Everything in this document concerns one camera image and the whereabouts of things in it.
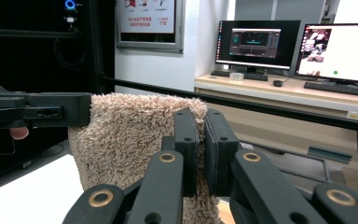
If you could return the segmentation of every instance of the hand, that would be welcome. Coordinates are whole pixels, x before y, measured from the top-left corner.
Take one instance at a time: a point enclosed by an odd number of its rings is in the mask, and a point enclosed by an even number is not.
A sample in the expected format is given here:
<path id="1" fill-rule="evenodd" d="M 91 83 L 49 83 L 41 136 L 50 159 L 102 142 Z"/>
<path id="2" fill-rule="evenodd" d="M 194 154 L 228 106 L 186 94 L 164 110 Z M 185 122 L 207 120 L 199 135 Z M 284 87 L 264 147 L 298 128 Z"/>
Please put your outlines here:
<path id="1" fill-rule="evenodd" d="M 10 135 L 14 140 L 24 139 L 28 135 L 27 128 L 12 128 L 10 129 Z"/>

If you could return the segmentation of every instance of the fuzzy towel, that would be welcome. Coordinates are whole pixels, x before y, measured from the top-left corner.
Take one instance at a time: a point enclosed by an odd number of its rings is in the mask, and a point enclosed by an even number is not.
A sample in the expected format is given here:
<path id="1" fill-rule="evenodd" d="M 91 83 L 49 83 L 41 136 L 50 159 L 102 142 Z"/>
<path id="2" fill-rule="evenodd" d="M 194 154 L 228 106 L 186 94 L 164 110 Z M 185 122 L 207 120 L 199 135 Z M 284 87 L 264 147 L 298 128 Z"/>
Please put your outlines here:
<path id="1" fill-rule="evenodd" d="M 162 136 L 173 136 L 174 112 L 190 108 L 200 141 L 204 139 L 205 103 L 172 96 L 111 93 L 93 95 L 87 127 L 69 128 L 69 144 L 83 189 L 99 184 L 122 189 L 142 178 Z M 183 223 L 219 223 L 218 199 L 208 195 L 199 154 L 198 197 L 184 199 Z"/>

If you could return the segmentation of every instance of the framed sign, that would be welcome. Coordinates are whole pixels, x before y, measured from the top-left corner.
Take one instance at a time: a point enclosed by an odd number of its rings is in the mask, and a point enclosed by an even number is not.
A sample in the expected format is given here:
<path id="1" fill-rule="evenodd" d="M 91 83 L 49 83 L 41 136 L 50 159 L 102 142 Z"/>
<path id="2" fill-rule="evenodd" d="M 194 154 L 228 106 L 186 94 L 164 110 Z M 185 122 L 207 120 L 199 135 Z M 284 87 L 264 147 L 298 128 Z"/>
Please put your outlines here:
<path id="1" fill-rule="evenodd" d="M 117 47 L 183 51 L 185 1 L 117 0 Z"/>

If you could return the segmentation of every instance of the screen display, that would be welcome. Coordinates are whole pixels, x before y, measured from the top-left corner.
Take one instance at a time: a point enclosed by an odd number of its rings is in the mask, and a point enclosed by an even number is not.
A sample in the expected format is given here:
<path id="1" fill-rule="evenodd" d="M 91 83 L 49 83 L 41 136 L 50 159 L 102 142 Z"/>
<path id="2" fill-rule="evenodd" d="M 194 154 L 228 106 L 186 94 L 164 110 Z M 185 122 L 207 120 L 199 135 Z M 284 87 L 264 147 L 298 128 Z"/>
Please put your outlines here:
<path id="1" fill-rule="evenodd" d="M 216 62 L 290 69 L 300 21 L 220 21 Z"/>
<path id="2" fill-rule="evenodd" d="M 358 82 L 358 23 L 307 24 L 296 73 Z"/>

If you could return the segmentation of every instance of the keyboard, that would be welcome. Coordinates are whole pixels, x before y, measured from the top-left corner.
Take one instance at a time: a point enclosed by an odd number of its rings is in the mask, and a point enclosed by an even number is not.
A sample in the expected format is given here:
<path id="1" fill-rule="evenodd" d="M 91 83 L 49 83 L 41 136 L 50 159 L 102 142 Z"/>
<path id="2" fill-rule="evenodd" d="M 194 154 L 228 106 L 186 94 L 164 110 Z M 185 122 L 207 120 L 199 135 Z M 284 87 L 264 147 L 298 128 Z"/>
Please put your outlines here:
<path id="1" fill-rule="evenodd" d="M 230 73 L 232 73 L 232 72 L 214 70 L 214 71 L 212 71 L 211 76 L 229 77 Z M 262 73 L 246 72 L 246 73 L 243 73 L 243 79 L 258 80 L 258 81 L 268 81 L 269 77 L 266 76 L 266 75 L 263 75 Z"/>
<path id="2" fill-rule="evenodd" d="M 313 82 L 306 82 L 304 84 L 304 88 L 310 90 L 316 90 L 316 91 L 331 91 L 337 93 L 358 95 L 358 88 L 351 88 L 351 87 L 340 86 L 340 85 L 325 85 L 325 84 L 318 84 Z"/>

